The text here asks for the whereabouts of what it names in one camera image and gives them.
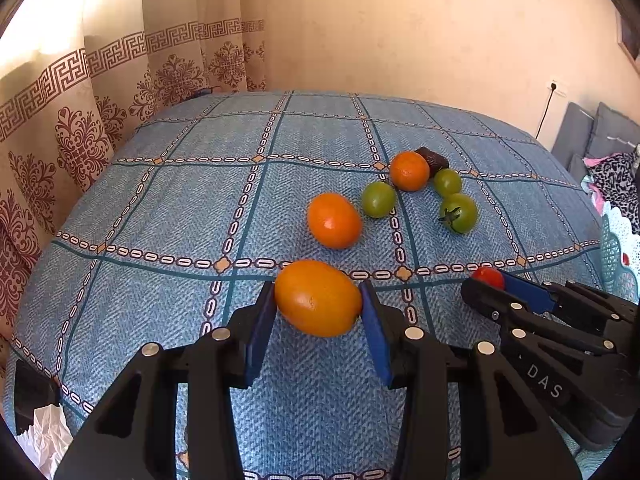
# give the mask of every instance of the red cherry tomato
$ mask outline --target red cherry tomato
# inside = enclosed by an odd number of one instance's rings
[[[499,270],[493,269],[492,267],[480,267],[471,277],[485,282],[487,285],[504,290],[504,276]]]

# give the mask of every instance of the beige curtain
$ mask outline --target beige curtain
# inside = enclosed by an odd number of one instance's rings
[[[23,2],[0,38],[0,336],[42,248],[141,123],[203,88],[266,88],[263,5]]]

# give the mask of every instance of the black power cord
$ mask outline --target black power cord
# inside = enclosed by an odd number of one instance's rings
[[[542,120],[540,121],[540,126],[538,126],[538,132],[536,133],[536,140],[538,139],[538,136],[540,134],[540,130],[542,129],[542,123],[545,122],[546,113],[549,110],[549,104],[551,103],[551,98],[554,96],[554,92],[556,91],[556,88],[558,88],[558,85],[556,85],[556,83],[551,83],[551,94],[549,94],[549,101],[546,102],[545,113],[544,113],[544,115],[542,115]]]

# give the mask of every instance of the wall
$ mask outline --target wall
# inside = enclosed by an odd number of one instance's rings
[[[610,0],[268,0],[270,88],[370,92],[475,110],[553,145],[568,100],[640,123],[640,76]]]

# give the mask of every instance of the leopard print fabric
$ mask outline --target leopard print fabric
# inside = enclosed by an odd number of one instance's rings
[[[638,188],[631,169],[634,159],[633,153],[617,153],[589,168],[589,173],[604,200],[611,202],[611,207],[620,208],[622,216],[631,222],[633,232],[640,234]]]

